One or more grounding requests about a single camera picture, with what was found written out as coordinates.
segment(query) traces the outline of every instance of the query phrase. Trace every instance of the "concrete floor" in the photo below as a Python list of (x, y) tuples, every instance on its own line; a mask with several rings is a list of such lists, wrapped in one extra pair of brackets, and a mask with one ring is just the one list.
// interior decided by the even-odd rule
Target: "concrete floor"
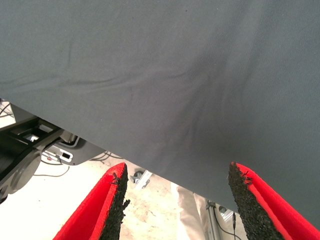
[[(0, 118), (0, 128), (14, 122), (10, 116)], [(61, 177), (32, 177), (25, 187), (0, 204), (0, 239), (51, 240), (107, 169), (123, 161), (129, 175), (141, 169), (127, 160), (110, 157), (104, 162), (86, 161), (71, 166)], [(41, 163), (35, 174), (60, 175), (67, 168), (66, 165)], [(136, 190), (135, 185), (128, 182), (125, 198), (131, 203), (125, 210), (121, 240), (177, 238), (178, 204), (171, 194), (170, 184), (157, 175), (152, 175), (149, 185), (142, 190)], [(232, 232), (232, 223), (227, 222), (225, 226)], [(240, 220), (236, 234), (242, 240), (247, 239)]]

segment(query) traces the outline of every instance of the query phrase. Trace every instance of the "gray fabric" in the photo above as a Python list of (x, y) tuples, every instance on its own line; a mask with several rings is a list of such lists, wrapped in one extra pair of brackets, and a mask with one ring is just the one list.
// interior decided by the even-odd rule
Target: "gray fabric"
[(0, 2), (0, 96), (235, 209), (255, 170), (320, 227), (319, 1)]

